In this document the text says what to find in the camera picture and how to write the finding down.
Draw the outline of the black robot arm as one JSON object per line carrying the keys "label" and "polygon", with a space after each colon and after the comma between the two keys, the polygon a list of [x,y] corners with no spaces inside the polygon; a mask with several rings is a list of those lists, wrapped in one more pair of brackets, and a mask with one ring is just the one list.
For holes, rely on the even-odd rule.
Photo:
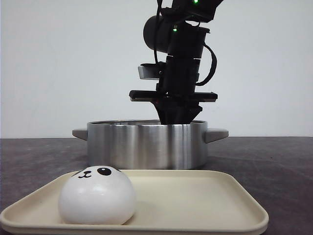
{"label": "black robot arm", "polygon": [[166,53],[166,61],[155,58],[153,64],[138,67],[140,79],[156,80],[154,91],[132,90],[131,101],[154,105],[160,123],[190,124],[202,111],[201,102],[214,102],[216,93],[197,93],[217,68],[217,57],[205,43],[210,30],[201,27],[214,19],[220,0],[175,0],[163,8],[157,2],[157,13],[144,25],[143,37],[148,48]]}

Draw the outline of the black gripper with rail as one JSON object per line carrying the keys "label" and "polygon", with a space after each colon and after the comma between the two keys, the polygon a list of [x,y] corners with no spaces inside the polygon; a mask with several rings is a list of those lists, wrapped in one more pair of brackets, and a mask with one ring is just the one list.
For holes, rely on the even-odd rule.
{"label": "black gripper with rail", "polygon": [[[163,125],[189,124],[202,111],[199,102],[214,102],[216,93],[195,92],[199,79],[200,59],[167,56],[166,68],[154,91],[132,90],[132,101],[153,101]],[[176,100],[185,100],[183,106]]]}

